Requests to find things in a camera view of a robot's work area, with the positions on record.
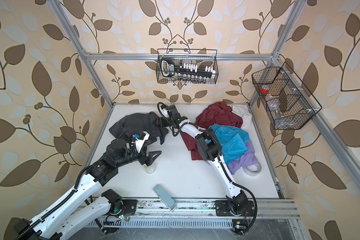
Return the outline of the dark grey cloth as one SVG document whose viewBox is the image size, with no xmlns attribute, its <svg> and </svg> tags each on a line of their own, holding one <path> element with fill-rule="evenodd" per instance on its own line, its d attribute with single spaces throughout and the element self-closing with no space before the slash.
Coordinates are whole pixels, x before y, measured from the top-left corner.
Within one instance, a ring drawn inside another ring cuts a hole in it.
<svg viewBox="0 0 360 240">
<path fill-rule="evenodd" d="M 109 132 L 116 139 L 123 138 L 127 140 L 128 137 L 145 131 L 150 135 L 148 142 L 145 143 L 146 146 L 156 142 L 158 140 L 157 138 L 160 139 L 160 144 L 162 145 L 169 130 L 165 127 L 158 127 L 158 119 L 159 116 L 154 112 L 131 114 L 117 121 L 110 127 Z"/>
</svg>

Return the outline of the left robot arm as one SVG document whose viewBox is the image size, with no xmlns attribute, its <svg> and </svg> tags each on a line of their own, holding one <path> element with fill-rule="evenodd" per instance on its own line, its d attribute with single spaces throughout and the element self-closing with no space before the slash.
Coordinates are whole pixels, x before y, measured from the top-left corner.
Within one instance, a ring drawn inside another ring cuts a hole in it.
<svg viewBox="0 0 360 240">
<path fill-rule="evenodd" d="M 127 218 L 127 207 L 122 197 L 109 189 L 92 203 L 91 196 L 104 187 L 119 168 L 133 162 L 150 167 L 161 151 L 147 152 L 152 144 L 150 135 L 143 131 L 135 134 L 122 133 L 108 146 L 101 158 L 83 168 L 74 186 L 46 210 L 31 220 L 22 219 L 15 224 L 17 240 L 67 240 L 79 230 L 95 221 L 103 232 L 106 229 L 99 222 L 103 215 L 113 216 L 117 220 Z"/>
</svg>

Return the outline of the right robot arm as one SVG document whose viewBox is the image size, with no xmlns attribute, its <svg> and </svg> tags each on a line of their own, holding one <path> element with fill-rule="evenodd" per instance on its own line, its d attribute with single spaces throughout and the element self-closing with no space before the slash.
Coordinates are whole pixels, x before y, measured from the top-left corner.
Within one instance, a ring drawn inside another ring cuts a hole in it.
<svg viewBox="0 0 360 240">
<path fill-rule="evenodd" d="M 214 130 L 205 129 L 192 123 L 187 117 L 181 116 L 174 105 L 168 106 L 159 102 L 157 109 L 161 115 L 158 123 L 160 127 L 169 127 L 174 137 L 183 132 L 195 139 L 203 161 L 211 162 L 211 166 L 223 183 L 229 213 L 233 216 L 244 217 L 242 224 L 233 225 L 233 232 L 238 236 L 245 235 L 257 218 L 257 200 L 249 189 L 234 182 Z"/>
</svg>

